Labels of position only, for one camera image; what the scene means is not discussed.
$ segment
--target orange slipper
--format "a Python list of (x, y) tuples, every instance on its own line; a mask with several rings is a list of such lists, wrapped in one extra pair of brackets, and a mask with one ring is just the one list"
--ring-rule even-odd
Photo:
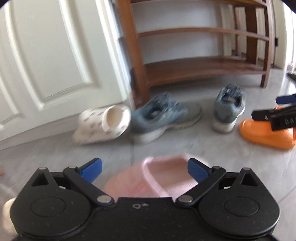
[(241, 136), (257, 144), (289, 150), (296, 144), (294, 128), (272, 131), (269, 121), (244, 120), (239, 125)]

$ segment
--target orange object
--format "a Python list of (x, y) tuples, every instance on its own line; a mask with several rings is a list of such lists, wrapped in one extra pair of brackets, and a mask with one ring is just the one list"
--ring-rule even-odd
[(244, 120), (239, 125), (241, 136), (260, 145), (290, 150), (296, 145), (294, 128), (272, 131), (269, 121)]

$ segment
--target door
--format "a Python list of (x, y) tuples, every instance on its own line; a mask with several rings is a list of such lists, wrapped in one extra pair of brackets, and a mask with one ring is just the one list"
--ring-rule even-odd
[(0, 10), (0, 141), (127, 99), (103, 0), (13, 0)]

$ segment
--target wooden shoe rack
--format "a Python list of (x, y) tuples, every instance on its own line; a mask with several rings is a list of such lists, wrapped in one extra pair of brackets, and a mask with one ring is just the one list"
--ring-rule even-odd
[[(149, 0), (117, 0), (118, 12), (124, 31), (124, 38), (130, 56), (137, 94), (141, 104), (149, 101), (149, 88), (185, 80), (210, 78), (221, 75), (262, 74), (261, 87), (267, 86), (271, 63), (274, 55), (274, 24), (271, 0), (213, 0), (234, 7), (234, 22), (236, 29), (225, 28), (169, 28), (138, 33), (133, 19), (133, 3)], [(238, 7), (244, 7), (246, 12), (247, 31), (240, 30)], [(263, 8), (265, 16), (265, 36), (257, 31), (256, 9)], [(157, 34), (184, 32), (214, 32), (236, 35), (236, 56), (197, 57), (167, 60), (144, 64), (139, 38)], [(247, 53), (241, 57), (240, 36), (247, 36)], [(258, 40), (265, 41), (264, 64), (258, 65)]]

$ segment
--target shoe sole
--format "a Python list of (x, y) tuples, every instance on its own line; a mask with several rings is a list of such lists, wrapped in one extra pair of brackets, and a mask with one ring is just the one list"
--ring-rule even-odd
[[(239, 115), (237, 116), (240, 117), (244, 111), (245, 111), (246, 107), (243, 108), (243, 110), (239, 113)], [(215, 131), (218, 131), (220, 133), (229, 133), (234, 129), (235, 123), (237, 121), (237, 118), (231, 122), (231, 123), (223, 123), (221, 121), (219, 121), (215, 116), (213, 118), (213, 122), (212, 122), (212, 128)]]
[(133, 134), (133, 141), (136, 144), (148, 144), (152, 141), (158, 139), (166, 130), (168, 129), (182, 129), (193, 126), (196, 122), (201, 118), (201, 114), (195, 118), (194, 120), (187, 121), (181, 124), (171, 124), (168, 126), (164, 126), (157, 130), (145, 133), (145, 134)]

